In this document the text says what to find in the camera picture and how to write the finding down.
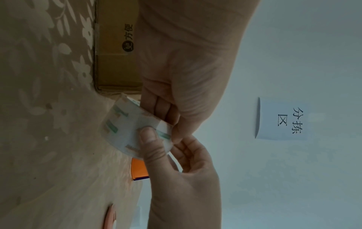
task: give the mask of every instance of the green printed mark on tape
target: green printed mark on tape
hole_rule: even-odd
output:
[[[106,121],[106,125],[108,126],[108,128],[109,128],[111,131],[113,131],[113,133],[117,133],[118,128],[117,128],[115,125],[113,125],[113,123],[111,123],[110,120],[107,120],[107,121]]]
[[[128,117],[128,113],[124,112],[123,110],[121,110],[119,107],[117,107],[116,105],[113,106],[113,110],[118,113],[118,114],[122,114],[126,117]]]
[[[158,130],[156,130],[156,132],[157,132],[158,136],[160,136],[161,138],[164,138],[164,139],[167,139],[167,140],[171,139],[171,136],[164,133],[164,132],[161,132],[161,131],[158,131]]]

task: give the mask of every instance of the forearm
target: forearm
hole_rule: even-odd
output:
[[[153,29],[198,47],[237,49],[259,0],[139,0]]]

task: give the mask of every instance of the fingernail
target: fingernail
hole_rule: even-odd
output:
[[[141,144],[147,144],[157,139],[157,134],[152,127],[145,127],[140,132]]]

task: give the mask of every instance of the transparent adhesive tape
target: transparent adhesive tape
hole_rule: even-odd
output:
[[[122,153],[143,160],[140,152],[139,131],[153,127],[162,140],[166,153],[172,148],[172,125],[140,108],[139,101],[122,94],[102,122],[102,136]]]

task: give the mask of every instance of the black circle logo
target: black circle logo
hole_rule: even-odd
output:
[[[130,40],[126,40],[125,42],[123,42],[122,48],[126,52],[132,52],[133,51],[133,42]]]

